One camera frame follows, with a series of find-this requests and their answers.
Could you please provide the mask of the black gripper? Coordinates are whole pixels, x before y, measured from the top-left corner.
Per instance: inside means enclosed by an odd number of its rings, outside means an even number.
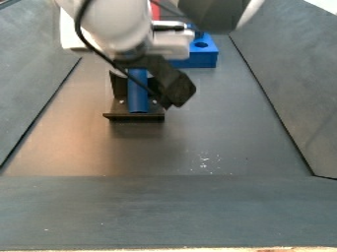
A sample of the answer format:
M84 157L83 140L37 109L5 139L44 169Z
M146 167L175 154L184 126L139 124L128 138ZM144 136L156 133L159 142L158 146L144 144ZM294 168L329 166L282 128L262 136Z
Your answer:
M182 107L196 92L187 74L172 67L162 55L147 55L125 63L127 69L144 69L155 79L155 89L136 83L156 97L164 109Z

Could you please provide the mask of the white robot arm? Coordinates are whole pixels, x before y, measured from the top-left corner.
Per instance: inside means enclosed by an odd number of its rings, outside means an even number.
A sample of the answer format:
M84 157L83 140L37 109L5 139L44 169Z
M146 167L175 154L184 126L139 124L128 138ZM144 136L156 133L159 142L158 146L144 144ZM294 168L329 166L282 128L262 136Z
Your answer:
M196 87L188 76L170 62L190 58L190 42L210 28L194 13L176 7L171 13L183 20L156 21L152 7L156 0L55 0L72 19L73 32L83 47L93 52L125 81L129 71L143 69L154 78L148 86L135 84L155 96L163 108L180 107L192 97Z

